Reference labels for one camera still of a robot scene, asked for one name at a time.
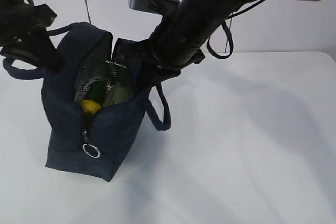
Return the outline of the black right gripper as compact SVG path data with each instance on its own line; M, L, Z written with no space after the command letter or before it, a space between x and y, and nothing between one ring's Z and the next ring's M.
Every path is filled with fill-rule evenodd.
M171 71L180 71L205 59L203 52L188 44L187 37L174 27L171 16L163 17L148 39L138 41L136 51L144 61Z

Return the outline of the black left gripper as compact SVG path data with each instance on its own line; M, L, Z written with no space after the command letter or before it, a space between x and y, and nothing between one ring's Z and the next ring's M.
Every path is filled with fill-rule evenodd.
M47 4L1 0L1 55L59 72L62 58L47 30L56 17Z

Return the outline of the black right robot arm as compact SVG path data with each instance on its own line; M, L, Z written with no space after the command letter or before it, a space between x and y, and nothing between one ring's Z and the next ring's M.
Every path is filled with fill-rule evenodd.
M164 68L184 68L219 27L243 5L256 0L147 0L148 7L163 16L141 47Z

